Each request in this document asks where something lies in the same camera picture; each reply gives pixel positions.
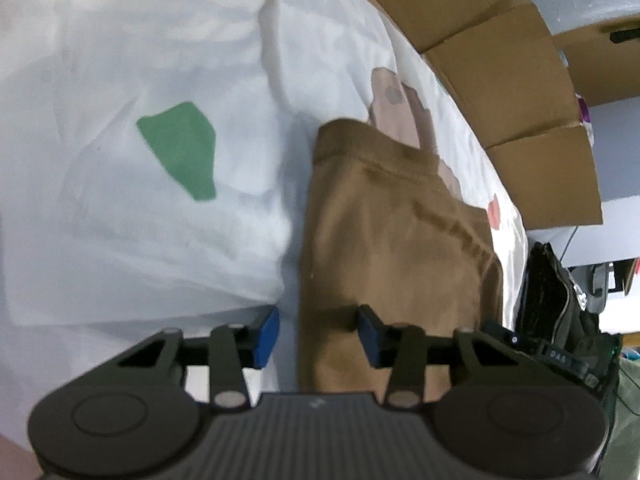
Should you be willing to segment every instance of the cardboard box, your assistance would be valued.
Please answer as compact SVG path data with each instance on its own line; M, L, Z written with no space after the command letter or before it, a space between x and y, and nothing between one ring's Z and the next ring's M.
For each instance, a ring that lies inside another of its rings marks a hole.
M612 32L640 27L640 14L594 23L554 38L589 106L640 96L640 40L613 43Z
M473 128L527 229L602 223L571 78L531 0L370 0Z

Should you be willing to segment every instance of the purple object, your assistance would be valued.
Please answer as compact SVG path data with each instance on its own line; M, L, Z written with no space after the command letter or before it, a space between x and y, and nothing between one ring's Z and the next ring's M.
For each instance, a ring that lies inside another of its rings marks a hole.
M590 123L591 122L591 116L589 115L589 107L587 106L586 101L584 100L584 98L582 96L577 95L578 98L578 104L580 105L580 113L582 114L582 122L583 123Z

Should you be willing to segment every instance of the brown cloth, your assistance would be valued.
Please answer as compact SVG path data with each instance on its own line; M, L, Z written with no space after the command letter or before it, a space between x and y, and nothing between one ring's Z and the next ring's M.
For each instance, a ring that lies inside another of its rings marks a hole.
M370 368L354 331L359 304L437 336L502 316L486 212L452 197L436 155L353 120L318 133L300 266L303 391L384 392L389 370ZM427 400L450 386L433 368Z

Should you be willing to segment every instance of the white fabric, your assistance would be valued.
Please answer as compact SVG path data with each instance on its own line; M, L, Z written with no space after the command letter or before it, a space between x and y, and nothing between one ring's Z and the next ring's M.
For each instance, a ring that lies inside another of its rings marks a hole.
M198 335L252 305L284 314L252 391L295 386L314 137L367 119L376 67L431 110L464 201L498 197L511 326L520 215L433 72L365 0L0 0L0 52L0 432L12 440L26 444L46 391L162 326ZM136 129L184 101L216 131L212 202L195 203Z

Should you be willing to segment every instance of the green patch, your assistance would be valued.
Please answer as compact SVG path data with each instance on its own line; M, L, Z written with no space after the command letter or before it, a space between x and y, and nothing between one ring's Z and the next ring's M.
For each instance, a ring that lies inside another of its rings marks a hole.
M213 200L216 133L193 103L180 103L136 123L158 161L194 200Z

